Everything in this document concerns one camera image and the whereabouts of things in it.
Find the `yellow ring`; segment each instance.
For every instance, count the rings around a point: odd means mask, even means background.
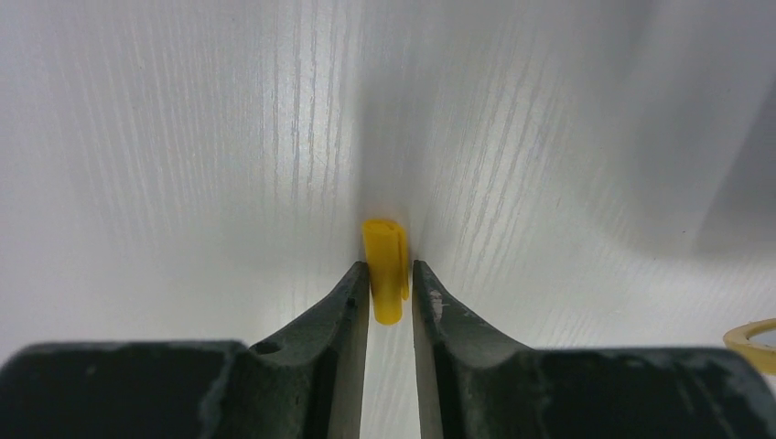
[[[747,359],[761,373],[776,375],[776,348],[752,341],[751,338],[776,329],[776,318],[730,329],[722,337],[725,346]]]

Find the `black plastic part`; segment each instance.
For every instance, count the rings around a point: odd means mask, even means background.
[[[776,438],[776,402],[715,348],[531,350],[413,269],[421,436]]]
[[[358,437],[369,272],[267,339],[64,343],[0,369],[0,437]]]

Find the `wood grain surface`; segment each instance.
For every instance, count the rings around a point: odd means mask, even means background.
[[[776,4],[0,0],[0,358],[260,339],[360,223],[535,347],[776,316]],[[362,437],[417,437],[410,319]]]

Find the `yellow pen cap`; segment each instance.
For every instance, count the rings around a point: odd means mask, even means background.
[[[361,231],[374,318],[383,325],[393,325],[402,319],[402,299],[410,296],[406,233],[402,226],[386,219],[369,219]]]

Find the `yellow marker cap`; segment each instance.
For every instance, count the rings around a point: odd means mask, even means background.
[[[402,299],[410,296],[407,235],[402,226],[386,219],[369,219],[361,231],[374,318],[383,325],[393,325],[402,319]]]

